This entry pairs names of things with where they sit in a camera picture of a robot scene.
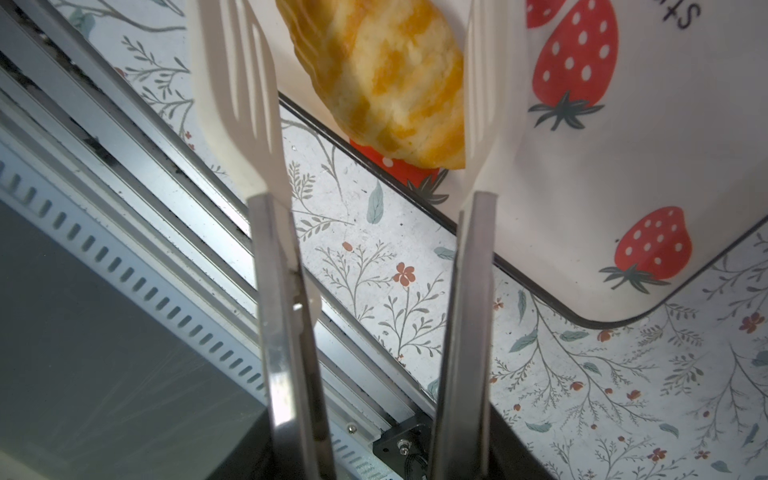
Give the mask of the cream slotted tongs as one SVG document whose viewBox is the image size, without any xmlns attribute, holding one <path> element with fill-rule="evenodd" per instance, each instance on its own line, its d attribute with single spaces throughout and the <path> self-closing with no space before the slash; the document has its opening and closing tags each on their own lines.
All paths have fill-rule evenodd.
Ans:
<svg viewBox="0 0 768 480">
<path fill-rule="evenodd" d="M 245 1 L 192 1 L 193 88 L 211 150 L 247 204 L 269 410 L 215 470 L 217 479 L 336 475 L 308 291 L 291 212 L 274 61 Z M 490 402 L 497 198 L 461 212 L 452 272 L 431 479 L 544 479 L 547 471 Z"/>
</svg>

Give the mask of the large oval striped loaf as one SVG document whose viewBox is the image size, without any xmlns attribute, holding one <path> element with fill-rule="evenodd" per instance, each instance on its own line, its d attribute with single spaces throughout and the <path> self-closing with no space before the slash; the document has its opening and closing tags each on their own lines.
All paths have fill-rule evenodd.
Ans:
<svg viewBox="0 0 768 480">
<path fill-rule="evenodd" d="M 298 62 L 355 143 L 423 169 L 464 168 L 464 62 L 430 1 L 279 1 Z"/>
</svg>

